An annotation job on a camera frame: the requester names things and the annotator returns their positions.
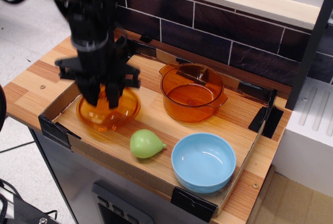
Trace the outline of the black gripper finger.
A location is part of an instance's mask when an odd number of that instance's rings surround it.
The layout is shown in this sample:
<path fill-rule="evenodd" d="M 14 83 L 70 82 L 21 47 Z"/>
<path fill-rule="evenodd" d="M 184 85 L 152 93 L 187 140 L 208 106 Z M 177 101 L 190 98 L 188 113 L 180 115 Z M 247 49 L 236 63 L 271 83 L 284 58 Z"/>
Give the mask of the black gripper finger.
<path fill-rule="evenodd" d="M 76 77 L 75 82 L 87 102 L 96 106 L 100 92 L 100 83 L 91 77 Z"/>
<path fill-rule="evenodd" d="M 108 82 L 106 84 L 106 97 L 109 102 L 109 108 L 114 109 L 119 106 L 119 99 L 123 94 L 124 84 L 122 82 Z"/>

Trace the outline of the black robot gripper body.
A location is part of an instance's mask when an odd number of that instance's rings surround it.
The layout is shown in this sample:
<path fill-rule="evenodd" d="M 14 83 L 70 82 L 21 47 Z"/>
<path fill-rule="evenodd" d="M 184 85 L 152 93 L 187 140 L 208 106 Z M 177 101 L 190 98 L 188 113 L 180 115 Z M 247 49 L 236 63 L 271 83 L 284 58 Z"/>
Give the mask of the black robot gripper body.
<path fill-rule="evenodd" d="M 93 80 L 107 84 L 113 82 L 124 87 L 140 87 L 140 70 L 127 64 L 127 35 L 114 40 L 113 33 L 97 34 L 73 32 L 71 43 L 77 57 L 55 61 L 60 77 L 71 80 Z"/>

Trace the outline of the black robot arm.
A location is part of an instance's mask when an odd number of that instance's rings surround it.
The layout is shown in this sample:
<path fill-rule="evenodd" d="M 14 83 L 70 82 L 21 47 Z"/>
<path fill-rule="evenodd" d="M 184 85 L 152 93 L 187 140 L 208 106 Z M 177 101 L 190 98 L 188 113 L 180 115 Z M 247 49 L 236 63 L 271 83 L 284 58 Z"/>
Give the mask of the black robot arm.
<path fill-rule="evenodd" d="M 3 0 L 18 4 L 24 0 Z M 125 87 L 138 88 L 139 70 L 127 64 L 126 34 L 114 39 L 117 27 L 114 0 L 54 0 L 71 30 L 77 57 L 55 61 L 62 79 L 74 80 L 89 104 L 96 106 L 105 87 L 109 108 L 114 109 Z"/>

